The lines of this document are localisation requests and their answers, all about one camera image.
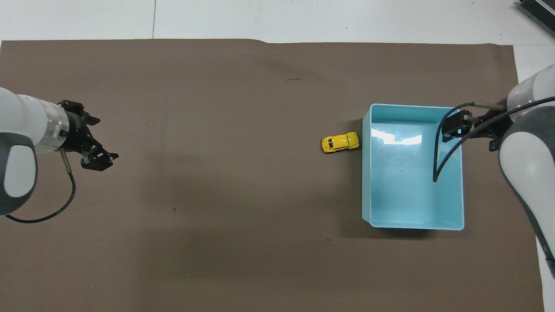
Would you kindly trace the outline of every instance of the black cable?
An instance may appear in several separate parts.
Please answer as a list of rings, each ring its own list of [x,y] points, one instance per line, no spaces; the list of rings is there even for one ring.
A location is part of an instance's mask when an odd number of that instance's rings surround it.
[[[520,107],[511,109],[511,110],[508,110],[508,111],[506,111],[506,112],[503,112],[503,113],[501,113],[501,114],[499,114],[499,115],[497,115],[497,116],[495,116],[495,117],[493,117],[493,118],[491,118],[491,119],[489,119],[489,120],[487,120],[487,121],[481,123],[480,125],[474,127],[474,129],[473,129],[472,131],[468,132],[464,137],[462,137],[462,138],[457,142],[457,144],[455,144],[455,146],[453,146],[453,148],[451,148],[451,150],[449,151],[449,153],[447,153],[447,155],[445,155],[445,158],[443,159],[443,161],[441,162],[441,164],[440,164],[439,168],[437,168],[437,170],[436,170],[436,166],[434,165],[434,167],[433,167],[433,173],[434,173],[434,175],[433,175],[433,181],[434,181],[434,182],[437,181],[437,178],[438,178],[439,175],[440,175],[441,169],[443,169],[443,167],[444,167],[445,164],[447,163],[447,160],[449,160],[449,157],[451,157],[451,155],[455,152],[455,150],[456,150],[459,146],[461,146],[461,144],[464,143],[466,140],[473,138],[474,135],[476,135],[476,133],[478,133],[478,132],[484,130],[484,129],[487,128],[489,125],[498,122],[499,120],[501,120],[501,119],[503,119],[503,118],[509,116],[510,114],[517,113],[517,112],[520,112],[521,110],[525,110],[525,109],[527,109],[527,108],[530,108],[530,107],[533,107],[533,106],[537,106],[537,105],[540,105],[540,104],[543,104],[543,103],[552,102],[552,101],[554,101],[554,100],[555,100],[555,97],[548,97],[548,98],[545,98],[545,99],[535,100],[534,102],[530,102],[530,103],[528,103],[528,104],[524,104],[523,106],[520,106]]]
[[[58,211],[56,211],[53,214],[47,215],[44,218],[40,218],[40,219],[35,219],[35,220],[22,220],[22,219],[18,219],[12,215],[7,214],[6,218],[13,220],[15,222],[19,222],[19,223],[38,223],[38,222],[42,222],[42,221],[46,221],[50,218],[53,218],[55,216],[57,216],[59,213],[61,213],[62,211],[64,211],[65,208],[67,208],[69,206],[69,204],[72,202],[73,197],[75,197],[75,179],[73,179],[73,174],[70,172],[68,173],[69,178],[71,180],[71,185],[72,185],[72,190],[71,190],[71,195],[69,196],[67,202],[60,208],[58,209]]]
[[[44,218],[40,218],[40,219],[35,219],[35,220],[22,220],[22,219],[18,219],[12,215],[7,214],[6,218],[15,221],[15,222],[19,222],[19,223],[39,223],[42,221],[46,221],[50,218],[54,218],[55,216],[57,216],[58,214],[60,214],[62,211],[64,211],[65,208],[67,208],[69,206],[69,204],[72,202],[73,197],[75,197],[75,179],[73,179],[73,174],[71,173],[71,166],[69,165],[69,161],[67,156],[65,155],[65,150],[64,149],[59,149],[60,154],[62,155],[62,160],[64,161],[64,166],[65,166],[65,171],[68,173],[69,175],[69,179],[71,180],[71,195],[69,196],[67,202],[60,208],[58,209],[58,211],[56,211],[55,213],[51,214],[51,215],[47,215]]]
[[[449,115],[451,115],[452,113],[456,112],[457,110],[463,108],[463,107],[469,107],[469,106],[474,106],[474,102],[468,102],[468,103],[464,103],[461,105],[457,105],[453,108],[451,108],[444,116],[443,118],[441,118],[440,124],[437,127],[437,132],[436,132],[436,140],[433,144],[433,181],[435,182],[437,180],[437,176],[439,175],[439,173],[437,173],[436,175],[436,168],[437,168],[437,148],[438,148],[438,141],[440,139],[440,133],[441,133],[441,129],[443,128],[443,124],[445,123],[445,121],[447,120],[447,118],[449,117]]]

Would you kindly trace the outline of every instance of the light blue plastic bin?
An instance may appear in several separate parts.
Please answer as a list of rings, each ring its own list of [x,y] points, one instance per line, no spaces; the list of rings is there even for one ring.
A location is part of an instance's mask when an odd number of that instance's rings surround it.
[[[462,151],[432,181],[433,140],[449,107],[373,104],[362,120],[362,218],[377,228],[462,230]],[[439,145],[439,162],[459,139]]]

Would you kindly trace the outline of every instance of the white floor tile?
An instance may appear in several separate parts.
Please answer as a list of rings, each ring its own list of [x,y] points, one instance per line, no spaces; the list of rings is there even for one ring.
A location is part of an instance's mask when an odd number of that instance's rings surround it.
[[[152,38],[154,0],[1,0],[0,40]]]
[[[157,0],[154,38],[555,44],[507,0]]]

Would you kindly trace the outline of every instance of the metal rod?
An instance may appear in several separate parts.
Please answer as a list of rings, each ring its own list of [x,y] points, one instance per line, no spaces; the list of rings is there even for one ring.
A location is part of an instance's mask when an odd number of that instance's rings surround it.
[[[501,105],[501,104],[491,104],[491,103],[474,102],[474,106],[480,107],[480,108],[493,109],[493,110],[505,110],[506,109],[506,107]]]
[[[59,151],[60,151],[60,154],[62,155],[62,160],[64,161],[65,170],[68,173],[71,173],[71,166],[69,165],[68,157],[65,154],[65,150],[61,148]]]

